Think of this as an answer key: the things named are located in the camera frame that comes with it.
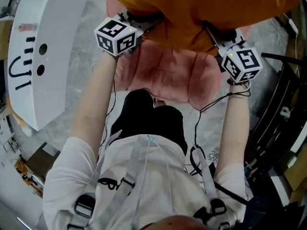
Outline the brown wooden panel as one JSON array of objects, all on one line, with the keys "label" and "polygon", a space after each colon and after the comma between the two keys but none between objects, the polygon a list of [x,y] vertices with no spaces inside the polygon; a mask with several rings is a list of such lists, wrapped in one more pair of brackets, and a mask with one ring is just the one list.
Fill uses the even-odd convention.
[{"label": "brown wooden panel", "polygon": [[48,171],[52,168],[60,151],[44,142],[36,152],[27,160],[26,166],[45,182]]}]

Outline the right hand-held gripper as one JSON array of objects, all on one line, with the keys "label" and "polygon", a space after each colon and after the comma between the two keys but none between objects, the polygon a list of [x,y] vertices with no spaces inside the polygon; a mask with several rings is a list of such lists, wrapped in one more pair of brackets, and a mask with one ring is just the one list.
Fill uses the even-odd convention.
[{"label": "right hand-held gripper", "polygon": [[210,23],[204,22],[212,44],[217,47],[215,57],[221,72],[227,72],[235,83],[250,81],[263,69],[260,57],[254,47],[250,47],[246,40],[236,42],[236,30],[221,32]]}]

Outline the person's black shorts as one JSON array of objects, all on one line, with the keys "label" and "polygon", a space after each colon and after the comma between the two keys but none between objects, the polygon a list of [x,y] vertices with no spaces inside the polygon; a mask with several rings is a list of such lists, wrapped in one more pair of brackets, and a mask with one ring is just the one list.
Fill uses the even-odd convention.
[{"label": "person's black shorts", "polygon": [[145,89],[134,90],[125,97],[122,111],[111,127],[111,135],[121,131],[120,138],[135,135],[158,135],[178,144],[186,155],[183,115],[169,105],[154,106]]}]

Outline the pink bottle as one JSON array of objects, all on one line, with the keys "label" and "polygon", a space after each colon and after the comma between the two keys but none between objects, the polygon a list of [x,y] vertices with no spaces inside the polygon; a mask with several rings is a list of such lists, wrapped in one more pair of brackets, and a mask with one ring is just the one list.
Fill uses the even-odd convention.
[{"label": "pink bottle", "polygon": [[17,26],[19,32],[28,32],[32,31],[35,32],[38,29],[38,23],[21,23]]}]

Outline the person's white shirt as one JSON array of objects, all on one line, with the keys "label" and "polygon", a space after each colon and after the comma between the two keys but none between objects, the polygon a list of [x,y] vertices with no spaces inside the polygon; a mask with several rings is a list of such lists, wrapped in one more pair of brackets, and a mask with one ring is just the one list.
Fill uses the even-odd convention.
[{"label": "person's white shirt", "polygon": [[233,230],[246,208],[214,185],[245,197],[244,166],[229,165],[212,178],[203,165],[204,191],[184,162],[182,149],[161,136],[116,140],[100,161],[85,141],[69,138],[47,174],[48,230],[139,230],[176,215]]}]

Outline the person's left forearm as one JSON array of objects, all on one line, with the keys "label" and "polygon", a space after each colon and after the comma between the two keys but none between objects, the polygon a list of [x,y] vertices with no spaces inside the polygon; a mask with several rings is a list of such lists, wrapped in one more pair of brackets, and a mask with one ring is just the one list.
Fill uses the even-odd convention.
[{"label": "person's left forearm", "polygon": [[117,60],[107,52],[102,54],[75,111],[72,136],[87,142],[96,156],[103,137]]}]

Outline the orange cushion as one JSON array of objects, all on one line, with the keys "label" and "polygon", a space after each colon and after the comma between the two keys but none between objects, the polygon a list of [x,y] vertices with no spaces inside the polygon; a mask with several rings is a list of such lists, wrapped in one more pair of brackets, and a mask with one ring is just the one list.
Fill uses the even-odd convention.
[{"label": "orange cushion", "polygon": [[180,49],[215,54],[204,22],[220,31],[249,26],[280,15],[301,0],[117,0],[135,16],[161,13],[164,19],[145,38]]}]

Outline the person's right forearm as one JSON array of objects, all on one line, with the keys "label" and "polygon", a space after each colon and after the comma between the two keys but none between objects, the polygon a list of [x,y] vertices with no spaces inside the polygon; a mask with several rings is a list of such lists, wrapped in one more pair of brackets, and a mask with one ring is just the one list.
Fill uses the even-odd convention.
[{"label": "person's right forearm", "polygon": [[249,135],[248,89],[244,85],[231,85],[224,117],[215,174],[233,164],[244,164],[244,153]]}]

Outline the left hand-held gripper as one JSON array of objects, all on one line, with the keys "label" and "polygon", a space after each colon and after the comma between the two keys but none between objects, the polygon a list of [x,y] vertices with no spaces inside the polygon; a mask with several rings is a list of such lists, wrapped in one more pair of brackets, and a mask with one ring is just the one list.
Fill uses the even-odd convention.
[{"label": "left hand-held gripper", "polygon": [[143,33],[151,31],[163,17],[141,17],[129,11],[106,17],[94,30],[97,45],[117,57],[132,53],[142,43]]}]

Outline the black table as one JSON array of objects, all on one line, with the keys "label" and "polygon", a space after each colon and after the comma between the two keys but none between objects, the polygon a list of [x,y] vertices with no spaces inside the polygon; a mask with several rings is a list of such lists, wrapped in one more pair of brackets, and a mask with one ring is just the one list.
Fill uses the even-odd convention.
[{"label": "black table", "polygon": [[[266,109],[252,129],[245,153],[247,178],[264,176],[272,167],[281,170],[280,160],[294,145],[307,122],[307,56],[296,59],[262,53],[264,59],[282,63]],[[285,106],[291,116],[280,115]]]}]

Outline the large cardboard box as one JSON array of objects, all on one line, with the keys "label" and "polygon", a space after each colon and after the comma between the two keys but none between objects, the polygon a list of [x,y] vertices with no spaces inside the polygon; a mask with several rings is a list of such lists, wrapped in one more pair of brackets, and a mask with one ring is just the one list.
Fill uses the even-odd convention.
[{"label": "large cardboard box", "polygon": [[4,60],[8,57],[12,24],[12,20],[0,21],[0,60]]}]

